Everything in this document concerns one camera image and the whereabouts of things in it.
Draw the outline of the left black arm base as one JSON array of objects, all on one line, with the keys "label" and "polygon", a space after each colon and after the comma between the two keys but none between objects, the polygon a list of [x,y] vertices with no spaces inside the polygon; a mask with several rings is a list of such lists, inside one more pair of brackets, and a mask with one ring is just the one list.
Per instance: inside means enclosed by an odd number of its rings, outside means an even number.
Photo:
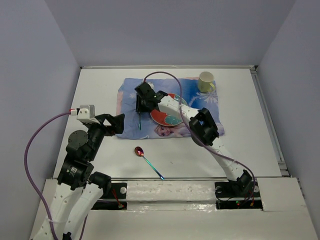
[{"label": "left black arm base", "polygon": [[93,205],[92,210],[120,211],[127,209],[126,182],[113,182],[108,193],[104,193]]}]

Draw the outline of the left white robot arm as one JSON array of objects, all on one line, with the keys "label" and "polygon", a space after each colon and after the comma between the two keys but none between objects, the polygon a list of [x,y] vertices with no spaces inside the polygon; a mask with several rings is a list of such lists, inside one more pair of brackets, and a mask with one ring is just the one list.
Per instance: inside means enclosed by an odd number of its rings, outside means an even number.
[{"label": "left white robot arm", "polygon": [[105,137],[124,131],[125,115],[96,116],[87,106],[71,109],[68,114],[76,116],[87,131],[76,130],[68,138],[51,204],[37,192],[46,218],[33,237],[35,240],[73,240],[77,233],[83,234],[90,210],[100,198],[108,196],[112,188],[112,178],[93,171],[92,161]]}]

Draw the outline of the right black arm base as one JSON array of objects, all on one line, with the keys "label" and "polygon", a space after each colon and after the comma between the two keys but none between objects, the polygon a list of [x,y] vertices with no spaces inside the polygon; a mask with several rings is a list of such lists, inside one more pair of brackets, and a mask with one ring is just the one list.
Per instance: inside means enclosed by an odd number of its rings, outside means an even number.
[{"label": "right black arm base", "polygon": [[215,182],[215,206],[217,210],[263,209],[259,185],[256,182],[244,193],[235,193],[231,183],[227,181]]}]

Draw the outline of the iridescent spoon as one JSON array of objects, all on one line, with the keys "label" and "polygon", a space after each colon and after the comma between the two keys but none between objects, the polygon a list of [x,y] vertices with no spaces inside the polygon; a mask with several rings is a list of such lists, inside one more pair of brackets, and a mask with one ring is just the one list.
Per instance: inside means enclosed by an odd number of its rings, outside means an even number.
[{"label": "iridescent spoon", "polygon": [[143,158],[146,163],[153,169],[153,171],[159,176],[159,178],[161,180],[165,180],[165,178],[160,174],[160,172],[152,165],[152,163],[145,157],[145,153],[143,151],[143,149],[140,147],[140,146],[136,146],[134,148],[134,153],[138,156],[138,157],[141,157]]}]

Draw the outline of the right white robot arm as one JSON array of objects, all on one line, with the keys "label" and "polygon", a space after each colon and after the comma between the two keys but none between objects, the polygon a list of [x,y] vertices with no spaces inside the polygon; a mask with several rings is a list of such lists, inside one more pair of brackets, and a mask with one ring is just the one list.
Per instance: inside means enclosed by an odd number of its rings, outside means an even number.
[{"label": "right white robot arm", "polygon": [[181,99],[176,100],[163,91],[155,92],[147,82],[142,82],[134,90],[137,112],[157,110],[182,120],[192,140],[209,151],[220,165],[230,183],[231,192],[237,197],[253,197],[256,185],[253,172],[235,160],[226,149],[219,139],[217,124],[207,108],[189,107]]}]

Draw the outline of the blue princess placemat cloth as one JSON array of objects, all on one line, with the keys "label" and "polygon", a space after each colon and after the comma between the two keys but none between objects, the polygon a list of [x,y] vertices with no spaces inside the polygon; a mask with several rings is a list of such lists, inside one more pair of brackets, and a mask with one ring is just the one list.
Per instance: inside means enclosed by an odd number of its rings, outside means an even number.
[{"label": "blue princess placemat cloth", "polygon": [[[217,91],[202,93],[198,89],[198,79],[180,78],[182,86],[182,103],[195,109],[206,108],[215,121],[219,135],[225,134],[225,128],[219,119],[219,100]],[[118,137],[128,140],[188,138],[190,132],[180,123],[177,126],[162,126],[152,120],[149,112],[141,113],[141,130],[139,114],[136,112],[135,87],[143,82],[139,78],[126,78],[118,90],[116,113],[125,114],[124,130]]]}]

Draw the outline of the pale yellow cup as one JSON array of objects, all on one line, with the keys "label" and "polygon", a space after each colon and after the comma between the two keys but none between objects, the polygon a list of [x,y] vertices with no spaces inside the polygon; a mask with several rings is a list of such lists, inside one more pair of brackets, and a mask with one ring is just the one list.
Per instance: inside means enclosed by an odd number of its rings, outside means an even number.
[{"label": "pale yellow cup", "polygon": [[214,75],[208,71],[201,72],[198,76],[197,87],[201,93],[214,92],[216,90]]}]

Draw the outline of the red and teal plate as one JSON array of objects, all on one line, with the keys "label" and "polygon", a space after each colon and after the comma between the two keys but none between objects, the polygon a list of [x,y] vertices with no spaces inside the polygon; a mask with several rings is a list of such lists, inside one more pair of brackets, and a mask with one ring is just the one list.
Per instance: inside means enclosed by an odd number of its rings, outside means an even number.
[{"label": "red and teal plate", "polygon": [[168,93],[160,100],[157,108],[151,111],[152,120],[164,127],[175,127],[181,124],[183,121],[179,113],[179,100],[178,94]]}]

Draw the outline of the iridescent fork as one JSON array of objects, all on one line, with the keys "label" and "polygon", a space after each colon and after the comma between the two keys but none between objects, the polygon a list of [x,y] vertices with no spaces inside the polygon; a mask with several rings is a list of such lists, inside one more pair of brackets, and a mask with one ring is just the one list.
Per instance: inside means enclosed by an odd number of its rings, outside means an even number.
[{"label": "iridescent fork", "polygon": [[139,119],[139,122],[138,122],[138,128],[139,128],[139,130],[141,131],[141,129],[142,129],[142,123],[141,123],[141,112],[139,112],[138,113],[138,119]]}]

